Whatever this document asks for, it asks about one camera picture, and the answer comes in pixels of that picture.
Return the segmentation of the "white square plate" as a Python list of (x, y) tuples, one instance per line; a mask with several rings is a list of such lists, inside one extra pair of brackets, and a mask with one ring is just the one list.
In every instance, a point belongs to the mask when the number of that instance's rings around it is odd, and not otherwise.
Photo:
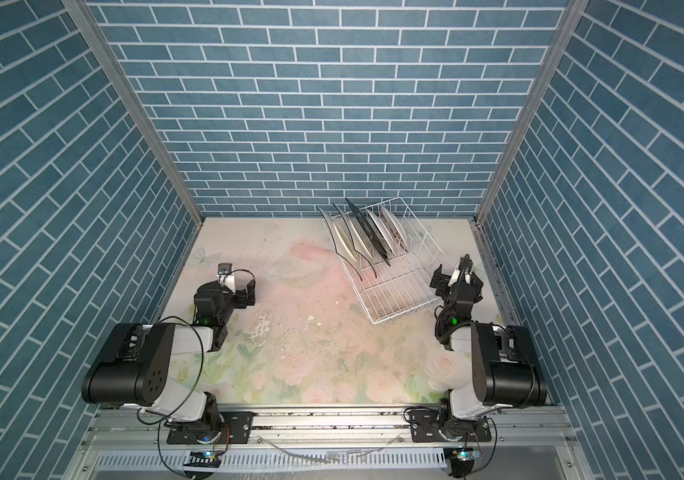
[(376, 250), (368, 235), (365, 233), (362, 224), (354, 214), (344, 213), (337, 205), (334, 205), (334, 207), (337, 209), (340, 218), (346, 225), (348, 236), (353, 242), (353, 250), (369, 265), (374, 277), (377, 278), (378, 274), (374, 267), (374, 263), (376, 262)]
[(321, 210), (320, 213), (331, 236), (335, 253), (353, 269), (360, 280), (363, 280), (363, 275), (360, 272), (361, 254), (355, 248), (347, 221), (343, 216), (332, 217), (324, 210)]

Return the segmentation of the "floral black square plate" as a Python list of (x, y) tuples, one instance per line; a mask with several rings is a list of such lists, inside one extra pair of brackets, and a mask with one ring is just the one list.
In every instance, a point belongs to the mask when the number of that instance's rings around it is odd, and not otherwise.
[(348, 203), (352, 213), (362, 226), (362, 229), (364, 230), (365, 234), (369, 238), (370, 242), (372, 243), (374, 249), (379, 253), (379, 255), (382, 257), (382, 259), (385, 261), (385, 263), (390, 266), (389, 262), (389, 257), (387, 250), (385, 249), (384, 244), (380, 240), (379, 236), (376, 234), (374, 230), (374, 226), (372, 222), (369, 220), (369, 217), (367, 214), (363, 213), (352, 201), (350, 201), (348, 198), (346, 198), (346, 202)]

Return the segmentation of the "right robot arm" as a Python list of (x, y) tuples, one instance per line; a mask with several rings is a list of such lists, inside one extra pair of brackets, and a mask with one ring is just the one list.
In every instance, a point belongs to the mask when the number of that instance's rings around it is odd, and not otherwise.
[(463, 257), (451, 274), (437, 268), (430, 287), (443, 301), (434, 312), (436, 339), (448, 351), (471, 356), (470, 382), (449, 389), (440, 401), (441, 435), (449, 441), (484, 441), (484, 422), (491, 413), (544, 406), (549, 390), (529, 329), (472, 317), (484, 287), (472, 259)]

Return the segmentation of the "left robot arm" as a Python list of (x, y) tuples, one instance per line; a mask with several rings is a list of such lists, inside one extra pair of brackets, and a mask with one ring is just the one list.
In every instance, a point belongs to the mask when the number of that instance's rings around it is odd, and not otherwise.
[[(227, 323), (237, 309), (256, 303), (256, 280), (238, 290), (238, 269), (223, 273), (198, 288), (194, 318), (169, 316), (155, 324), (115, 326), (86, 374), (81, 396), (89, 404), (134, 404), (159, 417), (168, 427), (170, 445), (246, 444), (254, 414), (220, 411), (215, 395), (199, 388), (205, 355), (219, 351), (227, 338)], [(194, 384), (187, 387), (169, 374), (176, 355), (200, 355)]]

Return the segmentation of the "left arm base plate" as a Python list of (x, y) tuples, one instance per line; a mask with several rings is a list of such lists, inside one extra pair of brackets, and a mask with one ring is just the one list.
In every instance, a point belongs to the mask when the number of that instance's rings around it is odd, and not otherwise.
[(169, 445), (247, 444), (255, 414), (251, 411), (220, 413), (215, 420), (168, 424)]

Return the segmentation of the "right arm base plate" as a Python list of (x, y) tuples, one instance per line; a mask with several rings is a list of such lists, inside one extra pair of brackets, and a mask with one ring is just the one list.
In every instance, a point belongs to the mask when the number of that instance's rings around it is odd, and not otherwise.
[(489, 426), (479, 420), (459, 420), (446, 412), (427, 407), (409, 407), (403, 412), (412, 441), (437, 442), (488, 442), (492, 440)]

